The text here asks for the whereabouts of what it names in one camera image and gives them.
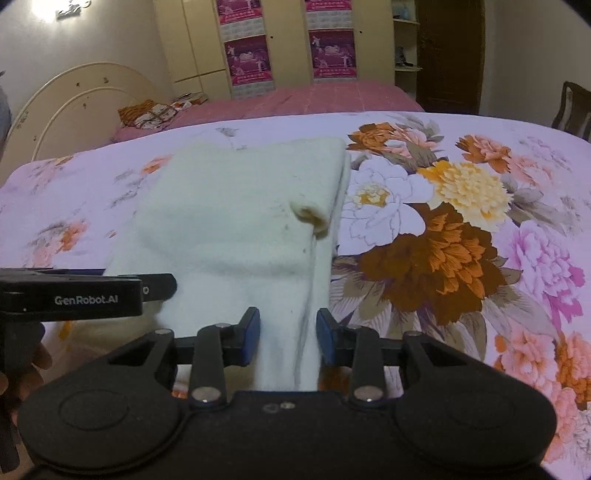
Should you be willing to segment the person's left hand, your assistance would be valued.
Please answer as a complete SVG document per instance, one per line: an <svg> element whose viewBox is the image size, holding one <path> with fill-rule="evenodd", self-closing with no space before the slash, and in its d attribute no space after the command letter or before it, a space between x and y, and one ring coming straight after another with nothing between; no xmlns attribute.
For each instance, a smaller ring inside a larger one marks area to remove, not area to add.
<svg viewBox="0 0 591 480"><path fill-rule="evenodd" d="M52 366L39 322L7 323L1 328L1 412L17 424L18 409L43 384L40 370Z"/></svg>

